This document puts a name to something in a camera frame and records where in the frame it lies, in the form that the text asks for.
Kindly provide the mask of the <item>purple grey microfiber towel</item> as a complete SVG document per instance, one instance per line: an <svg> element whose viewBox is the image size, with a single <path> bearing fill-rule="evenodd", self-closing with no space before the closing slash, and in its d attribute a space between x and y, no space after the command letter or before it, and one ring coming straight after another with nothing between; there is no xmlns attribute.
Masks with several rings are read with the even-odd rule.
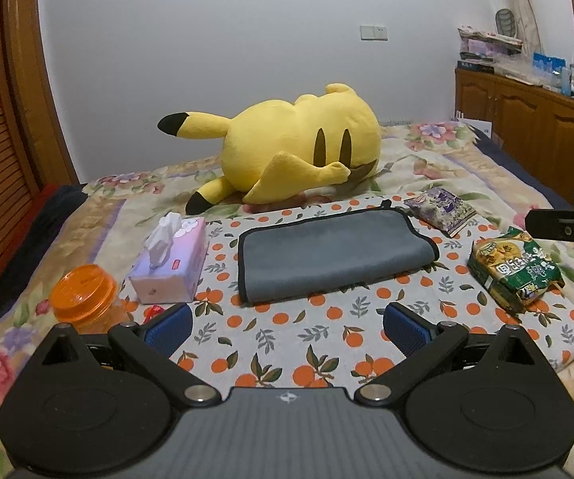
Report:
<svg viewBox="0 0 574 479"><path fill-rule="evenodd" d="M403 209L380 206L249 229L239 237L238 293L245 303L295 299L424 268L439 248Z"/></svg>

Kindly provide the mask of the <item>red candy wrapper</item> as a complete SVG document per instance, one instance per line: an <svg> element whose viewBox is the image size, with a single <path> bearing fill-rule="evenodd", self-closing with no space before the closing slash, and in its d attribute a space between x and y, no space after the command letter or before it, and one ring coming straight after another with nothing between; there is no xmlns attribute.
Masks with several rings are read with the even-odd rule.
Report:
<svg viewBox="0 0 574 479"><path fill-rule="evenodd" d="M143 321L149 322L152 319L154 319L155 317L157 317L158 315L162 314L164 311L165 311L165 308L161 307L159 305L147 306L144 309Z"/></svg>

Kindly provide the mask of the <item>wooden cabinet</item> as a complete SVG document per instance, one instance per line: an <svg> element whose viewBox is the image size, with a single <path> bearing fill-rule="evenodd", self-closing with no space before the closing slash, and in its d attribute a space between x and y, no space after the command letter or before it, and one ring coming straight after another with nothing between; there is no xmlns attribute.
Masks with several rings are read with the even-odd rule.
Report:
<svg viewBox="0 0 574 479"><path fill-rule="evenodd" d="M457 68L455 110L492 123L501 149L541 184L574 202L574 99Z"/></svg>

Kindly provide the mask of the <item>orange plastic jar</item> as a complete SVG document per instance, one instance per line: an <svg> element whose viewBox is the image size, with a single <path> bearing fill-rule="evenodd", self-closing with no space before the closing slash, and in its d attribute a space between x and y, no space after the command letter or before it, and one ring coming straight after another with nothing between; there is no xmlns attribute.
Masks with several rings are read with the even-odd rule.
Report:
<svg viewBox="0 0 574 479"><path fill-rule="evenodd" d="M116 280L95 264L78 266L63 276L48 300L57 321L69 323L81 334L107 333L130 320Z"/></svg>

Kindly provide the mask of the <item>green yellow snack bag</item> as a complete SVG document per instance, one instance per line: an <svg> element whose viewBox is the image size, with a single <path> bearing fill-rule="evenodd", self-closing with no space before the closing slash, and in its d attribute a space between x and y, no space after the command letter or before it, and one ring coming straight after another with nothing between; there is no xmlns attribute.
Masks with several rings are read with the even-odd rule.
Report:
<svg viewBox="0 0 574 479"><path fill-rule="evenodd" d="M474 241L468 268L511 316L523 314L544 293L565 285L558 264L528 232L515 226L495 238Z"/></svg>

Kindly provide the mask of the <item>orange-print white cloth mat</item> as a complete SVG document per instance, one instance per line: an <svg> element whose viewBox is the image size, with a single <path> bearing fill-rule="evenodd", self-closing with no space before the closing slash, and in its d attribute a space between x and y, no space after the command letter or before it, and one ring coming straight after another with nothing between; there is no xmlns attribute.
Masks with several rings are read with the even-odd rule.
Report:
<svg viewBox="0 0 574 479"><path fill-rule="evenodd" d="M174 346L171 360L221 392L234 385L354 390L404 358L383 331L383 310L393 301L431 322L459 322L474 334L517 323L555 369L574 359L574 301L569 291L549 291L512 318L470 275L467 261L473 242L498 234L484 218L473 218L454 238L414 221L418 232L439 248L439 259L428 269L303 299L258 305L241 301L237 251L244 232L373 208L378 202L367 196L207 222L209 244L190 305L192 325L181 331L186 339Z"/></svg>

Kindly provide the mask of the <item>pink tissue box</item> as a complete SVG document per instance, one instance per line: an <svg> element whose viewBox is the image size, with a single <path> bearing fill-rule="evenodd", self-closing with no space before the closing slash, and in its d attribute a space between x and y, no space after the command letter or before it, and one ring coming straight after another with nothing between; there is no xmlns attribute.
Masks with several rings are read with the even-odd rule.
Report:
<svg viewBox="0 0 574 479"><path fill-rule="evenodd" d="M195 299L207 254L203 218L170 212L145 240L128 280L143 305L175 304Z"/></svg>

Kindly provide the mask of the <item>bottles on cabinet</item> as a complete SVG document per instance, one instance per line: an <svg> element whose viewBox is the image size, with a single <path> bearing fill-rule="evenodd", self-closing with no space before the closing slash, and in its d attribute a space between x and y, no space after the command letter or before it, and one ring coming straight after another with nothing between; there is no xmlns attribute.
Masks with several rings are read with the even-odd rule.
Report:
<svg viewBox="0 0 574 479"><path fill-rule="evenodd" d="M532 65L540 85L574 99L574 64L567 64L563 58L534 53Z"/></svg>

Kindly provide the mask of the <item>purple white snack packet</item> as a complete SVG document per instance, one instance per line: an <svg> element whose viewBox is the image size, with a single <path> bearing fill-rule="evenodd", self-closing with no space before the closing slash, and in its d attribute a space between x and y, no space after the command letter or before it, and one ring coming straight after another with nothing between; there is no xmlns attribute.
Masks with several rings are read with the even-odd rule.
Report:
<svg viewBox="0 0 574 479"><path fill-rule="evenodd" d="M416 218L454 237L465 228L477 211L470 204L443 187L433 187L404 200Z"/></svg>

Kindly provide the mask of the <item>floral bed blanket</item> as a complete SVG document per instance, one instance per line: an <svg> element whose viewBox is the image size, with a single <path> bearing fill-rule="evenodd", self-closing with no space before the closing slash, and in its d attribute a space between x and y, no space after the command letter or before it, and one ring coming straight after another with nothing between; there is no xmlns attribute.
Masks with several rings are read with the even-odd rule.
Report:
<svg viewBox="0 0 574 479"><path fill-rule="evenodd" d="M71 197L55 197L42 211L7 276L0 280L0 403L30 355L54 325L48 301L53 285L77 266L97 264L120 286L130 318L143 321L144 309L128 282L129 270L143 241L166 213L181 211L192 192L220 172L214 158L164 166L150 172L110 175L82 189L80 206L60 232L49 226ZM215 206L206 223L219 218L306 209L367 196L402 203L417 192L445 187L477 210L475 218L492 223L498 234L522 227L528 211L563 206L563 200L525 174L483 134L458 122L399 125L383 132L376 175L347 192L312 192L294 203L249 208L238 200ZM574 301L574 245L547 243L560 266L564 288ZM574 359L557 370L574 400ZM566 464L574 476L574 449ZM0 478L11 465L0 442Z"/></svg>

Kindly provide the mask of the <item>stack of books and papers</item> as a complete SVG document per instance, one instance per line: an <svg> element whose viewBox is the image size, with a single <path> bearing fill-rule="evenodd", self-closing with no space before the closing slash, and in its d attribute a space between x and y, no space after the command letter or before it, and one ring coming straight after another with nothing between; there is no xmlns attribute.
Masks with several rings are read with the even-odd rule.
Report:
<svg viewBox="0 0 574 479"><path fill-rule="evenodd" d="M498 10L495 25L495 32L485 32L470 25L458 27L460 61L493 65L499 57L522 53L523 41L518 38L515 14L510 9Z"/></svg>

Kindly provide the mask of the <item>yellow Pikachu plush toy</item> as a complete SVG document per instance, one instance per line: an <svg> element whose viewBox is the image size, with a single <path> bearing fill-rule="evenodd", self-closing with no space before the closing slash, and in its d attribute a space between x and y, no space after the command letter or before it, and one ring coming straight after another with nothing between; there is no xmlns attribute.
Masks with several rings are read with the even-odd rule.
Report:
<svg viewBox="0 0 574 479"><path fill-rule="evenodd" d="M222 140L223 175L194 192L185 206L193 215L235 192L257 206L314 188L360 183L377 169L381 151L375 113L344 83L292 103L270 99L233 118L182 111L161 118L157 128L181 139Z"/></svg>

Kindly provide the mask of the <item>wooden louvred wardrobe door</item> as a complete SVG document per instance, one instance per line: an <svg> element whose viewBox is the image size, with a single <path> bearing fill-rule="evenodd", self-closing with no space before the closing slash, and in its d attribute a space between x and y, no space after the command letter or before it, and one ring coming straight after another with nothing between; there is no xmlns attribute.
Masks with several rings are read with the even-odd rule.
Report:
<svg viewBox="0 0 574 479"><path fill-rule="evenodd" d="M77 180L48 80L38 0L0 0L0 277L50 195Z"/></svg>

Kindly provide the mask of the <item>white wall switch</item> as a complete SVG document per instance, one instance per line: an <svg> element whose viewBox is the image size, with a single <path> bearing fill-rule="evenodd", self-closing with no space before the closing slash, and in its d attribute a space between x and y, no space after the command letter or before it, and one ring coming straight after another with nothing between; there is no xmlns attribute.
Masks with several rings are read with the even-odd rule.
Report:
<svg viewBox="0 0 574 479"><path fill-rule="evenodd" d="M387 41L388 29L386 26L360 25L360 40Z"/></svg>

